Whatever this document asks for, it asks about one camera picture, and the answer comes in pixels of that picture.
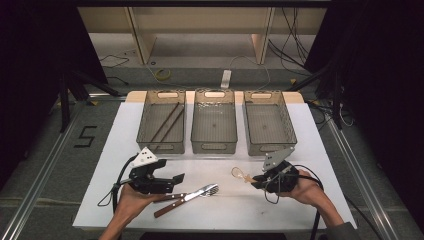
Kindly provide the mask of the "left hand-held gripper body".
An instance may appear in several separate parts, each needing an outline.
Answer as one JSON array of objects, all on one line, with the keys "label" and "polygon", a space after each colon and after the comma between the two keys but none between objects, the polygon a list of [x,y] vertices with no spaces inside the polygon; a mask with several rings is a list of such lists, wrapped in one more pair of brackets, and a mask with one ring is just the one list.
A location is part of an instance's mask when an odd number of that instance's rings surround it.
[{"label": "left hand-held gripper body", "polygon": [[130,186],[142,194],[165,194],[173,191],[172,179],[156,178],[152,164],[159,158],[144,147],[130,162]]}]

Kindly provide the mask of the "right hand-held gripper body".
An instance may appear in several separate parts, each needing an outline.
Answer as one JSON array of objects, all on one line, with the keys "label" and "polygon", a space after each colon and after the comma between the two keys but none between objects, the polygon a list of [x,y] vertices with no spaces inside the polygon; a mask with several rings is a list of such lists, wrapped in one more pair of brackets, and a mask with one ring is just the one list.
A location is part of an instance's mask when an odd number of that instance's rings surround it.
[{"label": "right hand-held gripper body", "polygon": [[264,189],[269,193],[290,192],[297,185],[299,171],[287,161],[294,150],[294,147],[288,147],[266,154],[263,164]]}]

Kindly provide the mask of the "clear spoon with wooden handle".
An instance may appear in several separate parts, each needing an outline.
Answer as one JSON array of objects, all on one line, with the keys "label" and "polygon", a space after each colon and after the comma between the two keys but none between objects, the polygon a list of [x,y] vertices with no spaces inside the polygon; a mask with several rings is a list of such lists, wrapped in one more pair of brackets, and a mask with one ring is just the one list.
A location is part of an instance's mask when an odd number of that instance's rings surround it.
[{"label": "clear spoon with wooden handle", "polygon": [[245,174],[238,167],[233,167],[231,170],[231,174],[237,179],[242,179],[245,183],[255,183],[255,180],[249,174]]}]

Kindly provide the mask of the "fork with wooden handle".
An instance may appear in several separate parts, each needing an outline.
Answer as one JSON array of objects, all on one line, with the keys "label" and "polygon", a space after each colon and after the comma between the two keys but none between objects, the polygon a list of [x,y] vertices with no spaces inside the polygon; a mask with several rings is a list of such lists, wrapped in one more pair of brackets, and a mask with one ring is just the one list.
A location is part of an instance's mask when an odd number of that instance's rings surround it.
[{"label": "fork with wooden handle", "polygon": [[178,194],[166,195],[159,201],[164,202],[164,201],[170,201],[174,199],[183,199],[185,201],[188,201],[199,196],[201,197],[211,196],[217,193],[218,191],[219,191],[219,186],[217,184],[209,184],[191,193],[178,193]]}]

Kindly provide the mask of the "knife with wooden handle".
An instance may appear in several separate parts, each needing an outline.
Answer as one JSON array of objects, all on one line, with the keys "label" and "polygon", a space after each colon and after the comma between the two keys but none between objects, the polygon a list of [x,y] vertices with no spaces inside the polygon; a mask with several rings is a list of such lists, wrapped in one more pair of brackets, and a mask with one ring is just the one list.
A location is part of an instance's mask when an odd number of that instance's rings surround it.
[{"label": "knife with wooden handle", "polygon": [[170,204],[170,205],[168,205],[168,206],[166,206],[166,207],[164,207],[164,208],[162,208],[162,209],[160,209],[160,210],[156,211],[156,212],[154,213],[154,217],[155,217],[155,218],[159,218],[159,217],[161,217],[162,215],[164,215],[164,214],[166,214],[166,213],[168,213],[168,212],[170,212],[170,211],[174,210],[175,208],[177,208],[177,207],[179,207],[179,206],[183,205],[184,203],[186,203],[186,202],[188,202],[188,201],[185,201],[185,200],[183,200],[183,199],[174,199],[174,203],[172,203],[172,204]]}]

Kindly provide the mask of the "grey translucent plastic bin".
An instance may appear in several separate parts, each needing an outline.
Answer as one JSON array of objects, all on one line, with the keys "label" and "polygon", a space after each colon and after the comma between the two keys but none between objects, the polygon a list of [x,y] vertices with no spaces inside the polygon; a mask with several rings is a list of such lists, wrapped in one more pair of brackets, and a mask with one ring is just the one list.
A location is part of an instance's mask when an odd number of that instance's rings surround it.
[{"label": "grey translucent plastic bin", "polygon": [[238,142],[232,90],[197,89],[191,143],[194,154],[234,154]]},{"label": "grey translucent plastic bin", "polygon": [[297,144],[281,91],[245,91],[243,112],[249,156],[264,156]]},{"label": "grey translucent plastic bin", "polygon": [[[136,142],[140,148],[147,147],[154,154],[183,154],[183,153],[156,153],[152,150],[150,137],[152,136],[152,109],[153,105],[157,104],[173,104],[179,103],[186,107],[186,92],[184,90],[155,90],[148,91],[144,102],[143,112],[139,125],[139,130],[136,138]],[[185,114],[184,114],[184,144],[185,144]]]}]

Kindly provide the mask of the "person's left hand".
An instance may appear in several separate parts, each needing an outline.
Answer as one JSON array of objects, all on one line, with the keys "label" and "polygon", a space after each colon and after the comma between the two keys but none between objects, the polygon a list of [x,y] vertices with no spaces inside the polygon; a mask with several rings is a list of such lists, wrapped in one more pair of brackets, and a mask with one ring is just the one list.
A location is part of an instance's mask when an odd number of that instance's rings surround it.
[{"label": "person's left hand", "polygon": [[121,189],[115,216],[134,219],[149,204],[164,197],[164,194],[142,194],[135,191],[129,184],[125,184]]}]

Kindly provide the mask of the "person's right hand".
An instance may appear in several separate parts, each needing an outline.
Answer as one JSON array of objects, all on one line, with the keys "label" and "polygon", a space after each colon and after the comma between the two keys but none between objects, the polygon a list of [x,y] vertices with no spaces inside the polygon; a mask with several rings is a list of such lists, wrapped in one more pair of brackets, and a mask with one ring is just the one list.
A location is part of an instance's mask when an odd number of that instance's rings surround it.
[{"label": "person's right hand", "polygon": [[281,197],[290,197],[302,204],[311,205],[319,210],[328,207],[330,200],[311,175],[304,170],[299,171],[296,186],[290,192],[281,192]]}]

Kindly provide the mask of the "black metal stand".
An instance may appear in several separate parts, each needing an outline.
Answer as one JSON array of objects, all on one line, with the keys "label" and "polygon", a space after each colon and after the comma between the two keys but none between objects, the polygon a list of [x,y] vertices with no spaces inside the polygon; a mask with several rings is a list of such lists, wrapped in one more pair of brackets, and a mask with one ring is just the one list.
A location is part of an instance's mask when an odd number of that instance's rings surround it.
[{"label": "black metal stand", "polygon": [[89,98],[89,93],[84,87],[85,84],[92,85],[103,92],[119,97],[120,93],[117,90],[107,86],[104,83],[96,80],[86,73],[77,70],[65,72],[59,79],[59,96],[61,103],[61,133],[64,133],[70,124],[71,114],[69,108],[69,92],[72,93],[77,101],[86,101]]},{"label": "black metal stand", "polygon": [[287,92],[298,91],[316,80],[320,81],[316,89],[316,96],[319,99],[332,96],[331,118],[333,119],[337,128],[341,130],[342,124],[340,115],[340,104],[342,89],[338,70],[336,67],[333,66],[332,63],[327,63],[322,69],[308,76],[300,83],[292,85],[290,88],[287,89]]}]

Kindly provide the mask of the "black curtain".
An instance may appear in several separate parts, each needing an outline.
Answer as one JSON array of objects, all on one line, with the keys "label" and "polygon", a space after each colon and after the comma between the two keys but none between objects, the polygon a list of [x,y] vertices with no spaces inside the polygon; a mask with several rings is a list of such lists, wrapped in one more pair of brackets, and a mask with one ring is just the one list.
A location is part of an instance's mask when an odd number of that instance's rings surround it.
[{"label": "black curtain", "polygon": [[317,72],[328,63],[424,233],[424,0],[331,0],[306,68]]},{"label": "black curtain", "polygon": [[107,81],[78,8],[63,0],[0,0],[0,190],[80,71]]}]

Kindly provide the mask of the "beige wooden shelf unit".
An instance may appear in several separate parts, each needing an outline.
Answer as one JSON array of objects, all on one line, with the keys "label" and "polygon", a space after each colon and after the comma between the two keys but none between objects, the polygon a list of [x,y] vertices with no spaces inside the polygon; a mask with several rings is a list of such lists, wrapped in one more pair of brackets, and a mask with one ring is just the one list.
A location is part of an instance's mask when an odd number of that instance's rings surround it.
[{"label": "beige wooden shelf unit", "polygon": [[318,33],[326,10],[300,7],[80,7],[90,33],[130,33],[142,64],[148,62],[158,34],[249,34],[256,62],[265,61],[269,36]]}]

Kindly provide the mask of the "short aluminium floor rail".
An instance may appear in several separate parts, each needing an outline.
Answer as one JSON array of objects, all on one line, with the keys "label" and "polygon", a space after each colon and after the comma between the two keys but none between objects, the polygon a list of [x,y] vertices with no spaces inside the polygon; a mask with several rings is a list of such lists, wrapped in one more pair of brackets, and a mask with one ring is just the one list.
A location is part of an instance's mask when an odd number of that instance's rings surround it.
[{"label": "short aluminium floor rail", "polygon": [[90,101],[126,101],[127,96],[113,96],[109,94],[89,94]]}]

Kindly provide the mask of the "long aluminium floor rail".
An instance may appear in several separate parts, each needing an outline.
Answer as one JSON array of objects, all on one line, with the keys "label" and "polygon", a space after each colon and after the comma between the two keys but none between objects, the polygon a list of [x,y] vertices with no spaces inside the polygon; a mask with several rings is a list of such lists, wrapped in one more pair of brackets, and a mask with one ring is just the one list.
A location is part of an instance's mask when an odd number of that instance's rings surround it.
[{"label": "long aluminium floor rail", "polygon": [[71,111],[70,122],[62,129],[55,138],[54,144],[49,149],[49,153],[43,160],[37,175],[31,180],[28,191],[22,199],[17,198],[16,211],[11,216],[4,231],[0,234],[0,240],[17,240],[21,234],[31,212],[36,206],[37,200],[42,193],[52,171],[58,162],[66,142],[68,141],[75,123],[84,109],[83,103],[76,103]]},{"label": "long aluminium floor rail", "polygon": [[399,236],[390,221],[389,215],[386,213],[382,203],[378,199],[364,171],[362,170],[346,136],[338,129],[332,119],[329,120],[328,126],[344,156],[356,184],[358,185],[361,195],[374,219],[376,227],[379,230],[380,236],[383,240],[399,240]]}]

